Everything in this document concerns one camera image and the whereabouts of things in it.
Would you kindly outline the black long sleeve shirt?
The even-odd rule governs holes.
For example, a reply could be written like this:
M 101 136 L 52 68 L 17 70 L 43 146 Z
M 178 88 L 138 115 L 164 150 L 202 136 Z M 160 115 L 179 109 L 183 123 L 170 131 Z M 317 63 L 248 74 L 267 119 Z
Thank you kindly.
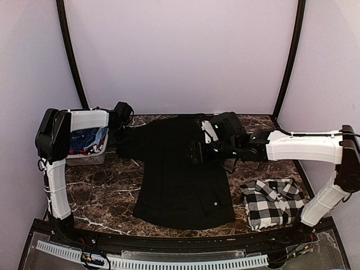
M 206 230 L 235 221 L 222 162 L 195 165 L 185 158 L 189 144 L 203 139 L 195 122 L 199 117 L 178 115 L 117 132 L 117 156 L 144 163 L 134 217 L 178 230 Z

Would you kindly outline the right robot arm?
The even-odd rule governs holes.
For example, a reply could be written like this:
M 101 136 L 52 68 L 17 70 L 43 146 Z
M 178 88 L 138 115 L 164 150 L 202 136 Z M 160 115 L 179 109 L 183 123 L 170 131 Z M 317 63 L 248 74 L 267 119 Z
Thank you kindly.
M 341 200 L 359 191 L 359 144 L 353 128 L 323 133 L 294 133 L 282 129 L 248 133 L 234 112 L 196 119 L 203 139 L 191 142 L 187 156 L 194 164 L 211 160 L 309 160 L 335 165 L 328 183 L 301 210 L 300 221 L 287 232 L 299 244 L 321 218 Z

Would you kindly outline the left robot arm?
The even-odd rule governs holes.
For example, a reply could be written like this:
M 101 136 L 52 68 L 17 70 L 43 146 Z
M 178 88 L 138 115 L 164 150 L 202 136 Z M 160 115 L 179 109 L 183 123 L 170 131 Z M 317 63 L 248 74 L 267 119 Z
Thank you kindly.
M 118 102 L 114 109 L 48 109 L 42 119 L 35 146 L 38 168 L 44 175 L 48 210 L 59 221 L 71 216 L 65 180 L 67 165 L 97 165 L 105 160 L 109 133 L 127 125 L 132 107 Z

